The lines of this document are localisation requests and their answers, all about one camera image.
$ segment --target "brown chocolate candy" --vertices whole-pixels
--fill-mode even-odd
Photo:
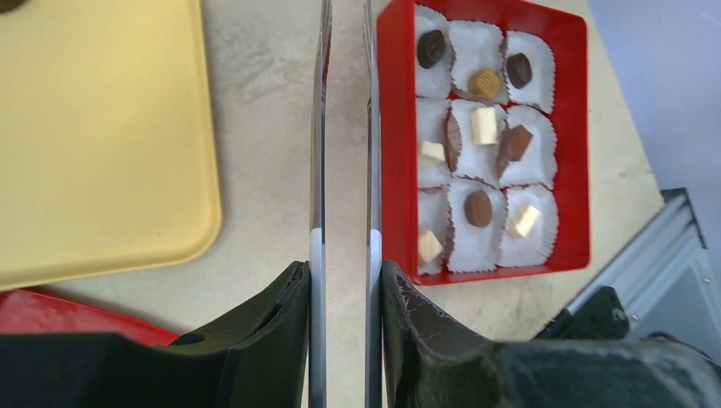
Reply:
[[[463,210],[466,212],[468,223],[474,227],[485,228],[491,223],[493,215],[491,198],[483,190],[475,191],[466,197]]]
[[[501,90],[501,78],[496,72],[484,68],[474,73],[468,80],[468,91],[474,95],[481,95],[492,99]]]
[[[499,178],[510,162],[517,162],[523,157],[532,139],[533,133],[523,125],[503,130],[496,154],[496,175]]]
[[[531,62],[525,54],[511,55],[506,60],[506,72],[511,85],[521,89],[533,78]]]
[[[458,156],[461,155],[461,145],[463,140],[461,139],[461,128],[458,126],[458,121],[452,113],[448,114],[446,120],[446,162],[448,168],[452,172],[456,171],[456,165],[458,164]]]
[[[418,38],[416,55],[418,57],[418,64],[422,68],[428,69],[438,63],[438,61],[443,58],[445,52],[446,39],[443,38],[443,32],[441,30],[426,32]]]
[[[26,0],[0,0],[0,14],[9,13],[25,3]]]

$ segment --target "red box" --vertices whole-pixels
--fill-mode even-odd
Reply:
[[[558,135],[554,196],[559,233],[546,264],[493,272],[418,274],[418,190],[415,106],[414,4],[448,20],[492,23],[505,31],[542,38],[556,60],[554,110]],[[582,17],[523,0],[391,0],[378,16],[381,111],[383,257],[394,260],[418,285],[482,281],[581,269],[591,258],[588,191],[588,46]]]

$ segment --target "blue-gray surface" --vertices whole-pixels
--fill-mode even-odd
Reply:
[[[721,271],[721,2],[588,0],[662,189],[686,187]]]

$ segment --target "beige tabletop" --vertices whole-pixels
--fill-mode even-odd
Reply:
[[[311,87],[320,1],[204,2],[224,223],[196,261],[51,286],[178,332],[212,320],[308,258]],[[661,207],[586,2],[542,0],[590,28],[593,261],[585,270],[424,288],[494,339],[532,336]],[[328,406],[362,406],[366,102],[362,2],[335,0],[326,113]]]

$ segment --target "white chocolate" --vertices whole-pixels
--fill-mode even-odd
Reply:
[[[420,265],[429,264],[443,252],[443,245],[435,237],[433,231],[422,229],[418,235],[418,257]]]
[[[513,238],[526,238],[540,216],[541,212],[534,206],[522,206],[508,219],[506,231]]]
[[[418,164],[435,166],[446,161],[446,149],[440,143],[421,140],[418,142]]]
[[[492,106],[478,108],[471,112],[474,145],[493,145],[498,143],[496,109]]]

